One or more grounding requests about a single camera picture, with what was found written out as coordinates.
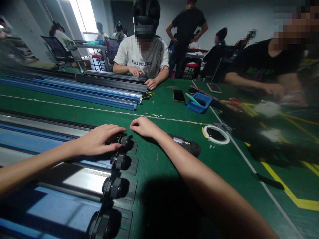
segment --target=standing person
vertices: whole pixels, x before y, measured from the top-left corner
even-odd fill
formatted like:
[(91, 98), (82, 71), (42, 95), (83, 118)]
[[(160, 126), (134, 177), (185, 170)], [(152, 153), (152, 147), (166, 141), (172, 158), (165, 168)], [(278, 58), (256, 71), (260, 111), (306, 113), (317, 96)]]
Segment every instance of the standing person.
[(156, 29), (160, 19), (160, 5), (157, 0), (136, 0), (133, 9), (134, 35), (125, 38), (114, 58), (113, 72), (126, 74), (130, 72), (139, 77), (147, 73), (155, 77), (145, 84), (149, 90), (168, 77), (168, 47)]
[(123, 32), (123, 26), (122, 26), (121, 22), (118, 22), (115, 25), (115, 31), (116, 32), (113, 33), (111, 38), (118, 39), (118, 40), (124, 40), (125, 38), (127, 38), (127, 36)]
[(99, 34), (97, 36), (97, 40), (103, 40), (105, 41), (104, 37), (109, 37), (109, 35), (107, 35), (104, 31), (103, 31), (103, 25), (100, 22), (96, 23), (96, 28), (99, 31)]
[[(183, 76), (182, 66), (190, 43), (198, 39), (207, 31), (208, 24), (201, 10), (195, 7), (197, 0), (187, 0), (186, 9), (175, 17), (166, 29), (172, 39), (174, 46), (169, 60), (169, 78), (172, 76), (176, 65), (175, 78)], [(200, 26), (200, 32), (193, 38), (194, 31)], [(172, 28), (177, 27), (177, 38), (172, 34)]]
[(65, 34), (64, 27), (59, 22), (53, 21), (53, 25), (51, 26), (51, 29), (49, 31), (49, 36), (56, 37), (63, 45), (65, 50), (69, 52), (69, 49), (66, 47), (66, 41), (71, 39)]

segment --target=cable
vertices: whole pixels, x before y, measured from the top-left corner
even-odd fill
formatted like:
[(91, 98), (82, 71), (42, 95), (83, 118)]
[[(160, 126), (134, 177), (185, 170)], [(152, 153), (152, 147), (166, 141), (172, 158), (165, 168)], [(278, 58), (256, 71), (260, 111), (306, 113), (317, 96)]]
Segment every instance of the cable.
[(286, 117), (289, 117), (289, 118), (293, 118), (293, 119), (296, 119), (296, 120), (300, 120), (300, 121), (305, 122), (305, 123), (314, 124), (314, 125), (319, 125), (319, 123), (307, 121), (307, 120), (305, 120), (305, 119), (301, 119), (301, 118), (296, 117), (296, 116), (292, 116), (292, 115), (288, 115), (288, 114), (281, 114), (281, 115), (286, 116)]
[[(220, 133), (225, 137), (225, 140), (224, 140), (224, 141), (219, 141), (219, 140), (216, 140), (216, 139), (210, 137), (210, 135), (209, 135), (208, 132), (207, 132), (207, 129), (208, 129), (208, 128), (211, 128), (211, 129), (213, 129), (213, 130), (216, 130), (216, 131), (220, 132)], [(215, 143), (215, 144), (225, 145), (225, 144), (228, 144), (228, 143), (230, 142), (230, 138), (229, 138), (229, 136), (225, 133), (225, 131), (223, 131), (223, 130), (221, 130), (220, 128), (217, 128), (217, 127), (215, 127), (215, 126), (208, 125), (208, 126), (206, 126), (206, 127), (204, 128), (203, 132), (204, 132), (204, 136), (208, 138), (208, 141), (213, 142), (213, 143)]]

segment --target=small component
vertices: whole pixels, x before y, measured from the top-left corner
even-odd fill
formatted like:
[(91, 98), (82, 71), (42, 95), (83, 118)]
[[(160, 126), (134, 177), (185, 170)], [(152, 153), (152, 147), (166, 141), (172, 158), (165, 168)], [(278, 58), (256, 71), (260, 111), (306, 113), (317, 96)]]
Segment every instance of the small component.
[(214, 126), (216, 126), (217, 128), (224, 130), (224, 131), (232, 131), (233, 129), (230, 128), (228, 125), (224, 124), (224, 123), (214, 123)]

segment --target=smartphone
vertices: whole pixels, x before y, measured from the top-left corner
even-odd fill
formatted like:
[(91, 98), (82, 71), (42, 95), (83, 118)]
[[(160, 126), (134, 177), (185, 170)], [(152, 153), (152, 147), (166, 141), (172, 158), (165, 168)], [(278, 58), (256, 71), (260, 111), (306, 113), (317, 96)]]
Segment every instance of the smartphone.
[(173, 97), (175, 102), (186, 103), (185, 96), (182, 90), (173, 89)]
[(208, 89), (211, 92), (215, 92), (215, 93), (222, 93), (221, 89), (218, 87), (218, 85), (213, 84), (213, 83), (207, 83)]

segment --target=office chair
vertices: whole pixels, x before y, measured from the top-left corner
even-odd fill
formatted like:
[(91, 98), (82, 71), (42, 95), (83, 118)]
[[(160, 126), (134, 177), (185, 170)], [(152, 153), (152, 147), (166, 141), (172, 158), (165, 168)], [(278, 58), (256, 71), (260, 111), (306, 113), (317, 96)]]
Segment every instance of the office chair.
[(105, 37), (106, 47), (107, 47), (107, 57), (109, 58), (109, 63), (111, 66), (114, 65), (114, 58), (119, 50), (122, 40), (112, 39)]
[(74, 59), (70, 55), (70, 52), (66, 51), (64, 46), (56, 37), (45, 37), (45, 36), (41, 36), (41, 37), (51, 47), (52, 53), (56, 61), (58, 62), (64, 61), (65, 64), (69, 63), (71, 67), (73, 68), (72, 63), (74, 62)]

